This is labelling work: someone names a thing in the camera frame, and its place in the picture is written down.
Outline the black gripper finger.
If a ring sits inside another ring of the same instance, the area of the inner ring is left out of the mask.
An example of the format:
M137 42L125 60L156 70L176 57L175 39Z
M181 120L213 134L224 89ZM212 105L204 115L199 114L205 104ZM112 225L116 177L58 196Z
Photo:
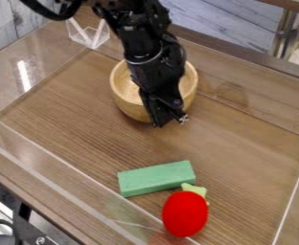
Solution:
M163 127L172 120L167 107L142 90L138 91L138 95L149 116L150 124L154 127Z
M154 97L154 123L167 124L171 120L184 123L188 120L188 114L184 112L183 106L184 102L180 97Z

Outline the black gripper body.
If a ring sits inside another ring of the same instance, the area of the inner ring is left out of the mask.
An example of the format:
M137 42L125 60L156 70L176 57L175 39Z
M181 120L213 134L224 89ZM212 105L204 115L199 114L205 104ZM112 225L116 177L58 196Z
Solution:
M128 43L124 58L144 102L183 101L179 90L185 73L185 50L176 41Z

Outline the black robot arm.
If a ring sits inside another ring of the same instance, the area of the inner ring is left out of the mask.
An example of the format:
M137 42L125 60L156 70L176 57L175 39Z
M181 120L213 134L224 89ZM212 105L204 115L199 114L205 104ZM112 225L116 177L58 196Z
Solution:
M168 31L168 9L160 0L80 0L121 41L130 79L150 124L188 119L179 90L187 53Z

